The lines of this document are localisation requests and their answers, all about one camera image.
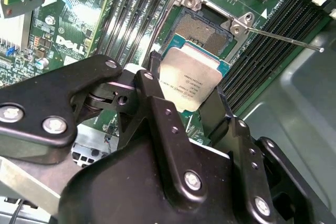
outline black plastic part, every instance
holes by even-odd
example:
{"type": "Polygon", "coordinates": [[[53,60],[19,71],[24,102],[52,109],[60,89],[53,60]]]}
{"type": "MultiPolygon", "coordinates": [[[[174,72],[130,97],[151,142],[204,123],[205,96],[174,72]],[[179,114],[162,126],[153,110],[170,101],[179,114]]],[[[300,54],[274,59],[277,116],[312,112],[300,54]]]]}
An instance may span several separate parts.
{"type": "Polygon", "coordinates": [[[264,154],[270,192],[279,215],[291,219],[288,223],[336,223],[333,214],[274,141],[261,137],[256,145],[264,154]]]}
{"type": "Polygon", "coordinates": [[[150,132],[166,197],[180,210],[198,208],[206,199],[207,186],[202,183],[200,190],[191,190],[184,181],[188,170],[202,180],[202,166],[191,149],[174,103],[163,98],[157,78],[146,70],[137,72],[135,86],[140,107],[134,118],[119,114],[118,149],[150,132]]]}
{"type": "Polygon", "coordinates": [[[43,164],[61,162],[77,136],[77,117],[92,86],[117,78],[121,67],[98,55],[0,90],[0,106],[24,111],[16,123],[0,122],[0,155],[43,164]],[[42,123],[56,116],[67,123],[61,134],[46,132],[42,123]]]}
{"type": "Polygon", "coordinates": [[[331,13],[332,10],[336,9],[336,1],[335,0],[331,0],[331,1],[327,1],[327,3],[325,5],[323,5],[323,10],[326,13],[331,13]]]}
{"type": "Polygon", "coordinates": [[[238,224],[230,160],[194,144],[189,150],[206,167],[202,181],[211,185],[196,211],[180,212],[167,200],[158,155],[147,132],[75,175],[61,194],[58,223],[238,224]]]}

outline black metal bracket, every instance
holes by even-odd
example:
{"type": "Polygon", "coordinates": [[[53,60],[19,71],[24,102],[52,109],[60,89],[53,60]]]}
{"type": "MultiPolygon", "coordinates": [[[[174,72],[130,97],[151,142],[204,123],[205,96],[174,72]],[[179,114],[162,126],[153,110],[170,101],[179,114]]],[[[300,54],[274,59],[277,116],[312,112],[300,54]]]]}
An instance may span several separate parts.
{"type": "Polygon", "coordinates": [[[81,113],[89,91],[121,72],[118,63],[97,55],[1,89],[0,107],[13,106],[23,116],[12,123],[0,121],[0,155],[34,163],[61,162],[77,136],[78,116],[86,117],[81,113]],[[57,119],[55,127],[64,122],[66,129],[59,134],[44,130],[43,123],[50,118],[57,119]]]}
{"type": "Polygon", "coordinates": [[[213,147],[231,157],[233,204],[237,218],[243,223],[275,223],[263,157],[252,142],[248,126],[233,116],[218,89],[202,104],[200,116],[204,134],[212,141],[213,147]]]}

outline bolt head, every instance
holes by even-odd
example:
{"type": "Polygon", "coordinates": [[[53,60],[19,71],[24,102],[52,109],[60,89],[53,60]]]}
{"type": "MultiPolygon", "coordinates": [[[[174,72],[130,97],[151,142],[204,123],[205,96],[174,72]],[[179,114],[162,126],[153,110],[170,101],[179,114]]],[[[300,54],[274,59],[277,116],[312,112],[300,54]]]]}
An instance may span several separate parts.
{"type": "Polygon", "coordinates": [[[0,121],[5,123],[15,123],[23,118],[24,113],[22,109],[13,106],[3,106],[0,107],[0,121]]]}
{"type": "Polygon", "coordinates": [[[105,64],[110,68],[117,68],[117,65],[112,60],[106,61],[105,64]]]}
{"type": "Polygon", "coordinates": [[[201,188],[201,180],[199,179],[199,177],[193,173],[193,172],[186,172],[184,174],[184,180],[187,184],[187,186],[194,191],[200,190],[201,188]]]}
{"type": "Polygon", "coordinates": [[[265,216],[269,216],[271,211],[267,205],[267,203],[260,197],[256,197],[254,199],[255,203],[256,203],[256,206],[259,210],[259,212],[261,212],[263,215],[265,216]]]}
{"type": "Polygon", "coordinates": [[[67,123],[63,119],[56,117],[45,119],[42,126],[50,134],[60,134],[67,129],[67,123]]]}
{"type": "Polygon", "coordinates": [[[266,142],[267,142],[269,147],[271,147],[271,148],[275,147],[274,143],[271,140],[266,140],[266,142]]]}
{"type": "Polygon", "coordinates": [[[148,79],[150,79],[150,80],[153,80],[153,79],[154,79],[154,77],[152,76],[151,73],[145,73],[144,75],[145,75],[148,79]]]}

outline motherboard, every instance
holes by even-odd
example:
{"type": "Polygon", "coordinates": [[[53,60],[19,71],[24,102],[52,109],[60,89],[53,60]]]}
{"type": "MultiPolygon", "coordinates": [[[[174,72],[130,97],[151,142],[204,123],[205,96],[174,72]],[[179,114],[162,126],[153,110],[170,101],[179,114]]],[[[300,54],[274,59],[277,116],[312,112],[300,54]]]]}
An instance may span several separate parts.
{"type": "MultiPolygon", "coordinates": [[[[336,0],[0,1],[0,88],[95,54],[146,67],[156,50],[165,97],[205,145],[197,109],[216,85],[240,115],[303,49],[284,38],[308,45],[336,19],[336,0]]],[[[116,113],[83,124],[119,136],[116,113]]]]}

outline black memory slot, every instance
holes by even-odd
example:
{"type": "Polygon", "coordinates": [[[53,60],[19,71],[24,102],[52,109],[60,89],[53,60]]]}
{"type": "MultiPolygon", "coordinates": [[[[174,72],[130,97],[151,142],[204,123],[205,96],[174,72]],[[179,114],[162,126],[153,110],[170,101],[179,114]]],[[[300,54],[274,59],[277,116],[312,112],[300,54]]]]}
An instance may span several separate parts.
{"type": "MultiPolygon", "coordinates": [[[[303,11],[304,9],[303,3],[298,3],[295,8],[293,9],[293,12],[291,12],[289,15],[287,15],[286,20],[289,22],[293,21],[296,19],[299,14],[303,11]]],[[[286,30],[288,29],[287,23],[280,23],[278,27],[272,30],[273,33],[275,34],[280,34],[283,36],[286,36],[286,30]]],[[[230,97],[236,89],[239,88],[240,83],[242,83],[248,76],[251,74],[252,71],[260,64],[264,59],[267,60],[267,57],[271,58],[271,55],[268,54],[269,52],[265,50],[271,50],[271,48],[276,45],[276,43],[280,42],[279,40],[269,38],[264,36],[263,41],[261,45],[255,50],[254,52],[251,53],[250,60],[253,62],[250,62],[249,66],[246,66],[238,76],[230,83],[229,88],[226,90],[226,92],[229,94],[228,97],[230,97]]]]}
{"type": "MultiPolygon", "coordinates": [[[[300,20],[310,20],[314,13],[312,12],[304,12],[303,17],[301,17],[302,13],[296,13],[298,15],[298,18],[300,20]]],[[[296,22],[293,27],[291,27],[290,31],[288,31],[288,36],[294,39],[300,39],[302,36],[298,36],[298,34],[302,34],[302,30],[304,30],[304,26],[302,26],[302,23],[296,22]]],[[[242,98],[242,95],[244,94],[245,90],[247,90],[250,86],[253,86],[251,82],[255,82],[255,80],[260,80],[263,78],[263,75],[269,76],[272,74],[272,72],[269,72],[270,69],[273,71],[274,67],[279,62],[282,62],[284,58],[286,57],[285,53],[281,53],[283,51],[283,47],[289,47],[291,45],[290,43],[283,42],[281,40],[275,40],[274,44],[271,48],[271,51],[268,50],[268,52],[265,52],[268,58],[265,59],[265,61],[260,61],[258,64],[256,64],[256,68],[253,70],[253,73],[249,77],[247,77],[240,83],[242,84],[239,86],[240,92],[236,92],[236,90],[232,93],[233,95],[230,97],[230,101],[237,101],[238,99],[242,98]]]]}
{"type": "MultiPolygon", "coordinates": [[[[144,36],[145,32],[147,31],[147,29],[149,27],[149,24],[151,23],[151,21],[154,17],[154,14],[159,7],[160,2],[161,2],[161,0],[155,0],[153,2],[153,6],[151,6],[151,10],[150,10],[150,12],[149,12],[149,14],[146,18],[146,21],[142,25],[138,35],[136,36],[136,39],[135,39],[134,43],[132,44],[132,47],[131,47],[131,50],[130,50],[130,53],[129,53],[129,57],[128,57],[128,62],[133,60],[133,58],[135,56],[135,53],[136,53],[136,50],[138,49],[138,46],[140,44],[140,41],[141,41],[142,37],[144,36]]],[[[143,66],[147,65],[148,57],[149,56],[147,56],[147,55],[145,56],[145,59],[143,61],[143,66]]]]}
{"type": "MultiPolygon", "coordinates": [[[[297,20],[294,25],[289,25],[286,31],[286,35],[302,40],[311,33],[316,25],[323,19],[323,15],[318,13],[313,7],[307,7],[302,13],[296,13],[297,20]]],[[[292,24],[292,20],[286,20],[288,24],[292,24]]],[[[296,49],[297,46],[284,42],[277,41],[272,50],[268,50],[266,53],[270,54],[267,62],[262,64],[255,70],[253,76],[248,78],[248,81],[244,83],[239,89],[235,91],[235,94],[228,99],[233,111],[237,111],[248,98],[277,70],[277,68],[283,63],[283,61],[296,49]]]]}
{"type": "Polygon", "coordinates": [[[105,51],[105,55],[110,56],[110,57],[114,57],[113,55],[111,55],[111,53],[112,53],[112,51],[114,49],[114,45],[115,45],[115,43],[118,39],[121,27],[123,26],[123,24],[125,22],[125,19],[127,17],[127,14],[131,10],[131,7],[132,7],[134,1],[135,0],[126,0],[125,6],[124,6],[124,8],[121,12],[120,18],[116,22],[117,25],[116,25],[114,31],[111,33],[110,41],[109,41],[109,44],[108,44],[107,49],[105,51]]]}
{"type": "MultiPolygon", "coordinates": [[[[313,21],[314,23],[318,23],[318,22],[320,22],[321,20],[323,19],[323,17],[322,16],[319,16],[319,17],[316,17],[315,18],[315,20],[313,21]]],[[[304,34],[304,36],[307,36],[307,35],[309,35],[309,33],[311,33],[312,31],[313,31],[313,29],[314,29],[314,27],[315,26],[312,26],[310,29],[308,29],[306,32],[305,32],[305,34],[304,34]]],[[[282,54],[282,58],[281,58],[281,60],[284,58],[286,58],[287,56],[289,56],[290,55],[290,53],[294,50],[296,48],[296,46],[295,45],[292,45],[292,44],[289,44],[288,46],[286,46],[286,49],[285,49],[285,52],[282,54]]],[[[278,68],[281,64],[282,64],[282,61],[281,60],[279,60],[278,62],[277,62],[277,64],[276,65],[274,65],[274,67],[272,68],[272,70],[270,70],[269,71],[269,74],[268,75],[265,75],[263,78],[260,78],[260,79],[258,79],[257,80],[257,82],[256,83],[254,83],[254,85],[252,86],[252,87],[250,87],[249,89],[247,89],[241,96],[243,97],[245,97],[245,99],[240,99],[239,100],[239,98],[236,100],[236,101],[234,101],[234,103],[232,104],[232,109],[234,110],[234,111],[237,111],[246,101],[247,101],[247,99],[254,93],[254,92],[256,92],[257,91],[257,89],[269,78],[269,76],[271,75],[271,74],[273,74],[274,73],[274,70],[276,69],[276,68],[278,68]]]]}
{"type": "MultiPolygon", "coordinates": [[[[275,27],[279,25],[279,22],[285,17],[288,13],[288,10],[292,7],[296,6],[298,0],[286,0],[276,12],[276,14],[267,21],[267,24],[263,28],[265,31],[273,31],[275,27]]],[[[230,69],[229,73],[223,78],[220,83],[222,88],[230,85],[230,83],[235,79],[235,77],[239,74],[240,70],[244,68],[245,65],[251,61],[251,55],[257,52],[258,47],[260,47],[265,41],[265,36],[256,35],[251,44],[245,50],[245,52],[237,59],[235,64],[230,69]]]]}
{"type": "MultiPolygon", "coordinates": [[[[115,4],[113,5],[113,7],[111,8],[111,11],[110,11],[110,14],[109,14],[109,17],[108,19],[106,20],[105,24],[104,24],[104,29],[103,29],[103,32],[102,32],[102,38],[105,38],[107,36],[107,32],[109,30],[109,27],[111,25],[111,21],[113,19],[113,14],[117,12],[117,9],[118,9],[118,2],[119,0],[114,0],[113,1],[115,4]]],[[[120,17],[120,14],[121,14],[121,10],[119,11],[119,13],[117,14],[117,20],[119,19],[120,17]]],[[[114,22],[114,25],[113,25],[113,28],[112,28],[112,31],[114,31],[114,29],[116,28],[116,25],[117,25],[117,22],[114,22]]],[[[99,54],[104,54],[105,53],[105,49],[106,49],[106,43],[105,43],[105,40],[104,39],[100,39],[99,41],[99,44],[97,46],[97,53],[99,54]]]]}

